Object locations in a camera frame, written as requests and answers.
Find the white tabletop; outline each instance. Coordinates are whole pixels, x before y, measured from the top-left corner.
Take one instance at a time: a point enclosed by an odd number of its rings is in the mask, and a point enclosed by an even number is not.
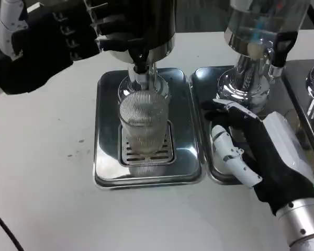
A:
[[[189,76],[236,58],[222,32],[182,33],[158,67]],[[314,31],[300,32],[289,59],[314,59]],[[244,186],[207,176],[178,187],[94,185],[97,82],[125,68],[103,53],[31,94],[0,96],[0,216],[25,250],[288,250],[269,206]],[[0,250],[14,250],[1,228]]]

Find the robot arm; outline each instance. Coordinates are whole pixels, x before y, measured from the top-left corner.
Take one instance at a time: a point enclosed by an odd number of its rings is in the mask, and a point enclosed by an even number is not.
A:
[[[262,121],[239,104],[221,99],[206,102],[203,108],[211,111],[205,117],[213,123],[211,136],[214,147],[226,167],[243,184],[253,186],[260,201],[270,205],[284,229],[291,250],[313,251],[314,177],[299,142],[283,116],[274,112]],[[226,156],[229,154],[233,153],[231,156],[237,158],[239,156],[234,154],[235,151],[242,154],[233,146],[229,127],[244,133],[255,164],[246,158],[243,158],[244,162],[238,160],[236,165],[228,163]],[[249,167],[253,172],[242,173],[242,167]],[[259,182],[255,182],[257,174],[262,178]]]
[[[87,6],[70,0],[51,7],[41,4],[26,9],[23,0],[2,0],[0,11],[0,89],[21,94],[43,86],[49,78],[74,61],[100,51],[126,51],[144,44],[144,39],[97,39],[97,34],[134,32],[125,22],[103,22],[114,14],[127,15],[126,1]]]

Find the chrome base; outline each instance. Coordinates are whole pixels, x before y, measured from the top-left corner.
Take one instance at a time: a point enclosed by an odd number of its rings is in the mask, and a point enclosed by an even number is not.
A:
[[[267,79],[262,76],[261,84],[249,91],[234,88],[235,81],[234,68],[223,73],[218,82],[217,98],[235,101],[248,108],[253,113],[258,114],[264,107],[270,92],[270,85]]]
[[[152,89],[158,94],[162,95],[165,97],[166,100],[170,99],[169,95],[169,85],[163,79],[160,75],[156,75],[156,78],[154,81],[151,83],[153,86],[148,87],[148,89]],[[130,80],[130,77],[127,76],[122,80],[121,84],[119,85],[118,89],[118,98],[119,100],[123,100],[125,97],[127,97],[129,94],[132,92],[135,92],[136,90],[141,90],[141,86],[138,83],[133,83]]]
[[[268,66],[264,62],[241,55],[235,67],[221,75],[217,98],[235,101],[258,114],[270,93],[270,84],[264,74]]]
[[[98,82],[94,179],[102,188],[184,185],[202,178],[204,158],[189,83],[178,69],[160,69],[159,74],[168,82],[172,94],[169,103],[170,136],[166,137],[168,152],[158,153],[163,159],[138,156],[134,162],[124,160],[124,154],[131,152],[122,150],[127,143],[121,135],[118,118],[118,85],[128,72],[108,72]]]

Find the drip tray grate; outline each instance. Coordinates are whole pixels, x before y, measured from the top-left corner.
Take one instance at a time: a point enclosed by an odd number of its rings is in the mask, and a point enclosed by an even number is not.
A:
[[[123,131],[122,126],[120,126],[121,142],[119,144],[119,161],[124,166],[141,166],[145,164],[153,165],[165,165],[170,164],[175,159],[173,150],[173,141],[171,133],[171,125],[168,122],[167,131],[165,134],[165,139],[162,148],[150,155],[140,155],[135,153],[127,140],[126,134]]]

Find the chrome dispenser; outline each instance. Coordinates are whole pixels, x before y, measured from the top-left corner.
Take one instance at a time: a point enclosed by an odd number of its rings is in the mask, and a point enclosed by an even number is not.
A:
[[[219,79],[218,98],[231,99],[258,113],[280,77],[310,0],[232,0],[225,31],[227,44],[240,54]]]

